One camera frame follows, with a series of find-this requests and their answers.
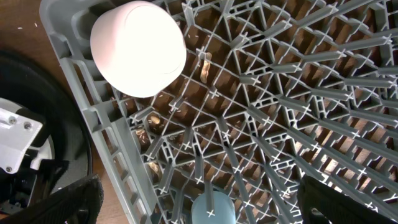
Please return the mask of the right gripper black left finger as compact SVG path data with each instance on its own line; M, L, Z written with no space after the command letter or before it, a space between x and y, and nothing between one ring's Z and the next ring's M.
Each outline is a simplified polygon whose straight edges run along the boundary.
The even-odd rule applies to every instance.
M91 174L1 219L1 224L96 223L103 200L101 180Z

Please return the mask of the pink bowl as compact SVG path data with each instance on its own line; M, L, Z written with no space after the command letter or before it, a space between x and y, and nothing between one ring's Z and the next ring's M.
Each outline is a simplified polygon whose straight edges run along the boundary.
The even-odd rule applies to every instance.
M115 89L137 98L152 97L184 69L182 31L161 7L132 1L95 21L90 49L96 67Z

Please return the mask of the grey round plate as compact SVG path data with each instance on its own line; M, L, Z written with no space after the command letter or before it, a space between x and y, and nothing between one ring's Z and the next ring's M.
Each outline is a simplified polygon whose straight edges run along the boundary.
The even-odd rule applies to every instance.
M52 160L55 159L55 149L53 145L52 137L49 136L47 140L40 147L30 146L28 150L33 150L35 153L32 162L30 163L30 168L34 170L39 170L40 163L42 160Z

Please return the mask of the light blue plastic cup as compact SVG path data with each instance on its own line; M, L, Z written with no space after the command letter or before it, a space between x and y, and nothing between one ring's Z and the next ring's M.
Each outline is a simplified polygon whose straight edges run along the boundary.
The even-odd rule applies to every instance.
M229 196L213 192L198 196L191 209L192 224L236 224L235 208Z

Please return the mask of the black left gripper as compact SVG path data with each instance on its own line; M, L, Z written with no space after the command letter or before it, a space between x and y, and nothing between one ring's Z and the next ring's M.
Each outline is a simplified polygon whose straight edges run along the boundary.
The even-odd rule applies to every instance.
M51 136L55 159L30 168L30 146L40 147ZM63 162L67 129L48 116L1 98L1 214L12 215L47 198L66 171Z

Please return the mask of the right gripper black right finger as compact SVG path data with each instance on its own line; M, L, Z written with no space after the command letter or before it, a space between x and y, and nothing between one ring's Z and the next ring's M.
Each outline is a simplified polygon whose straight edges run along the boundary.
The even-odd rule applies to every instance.
M297 200L304 224L395 222L307 175L300 181Z

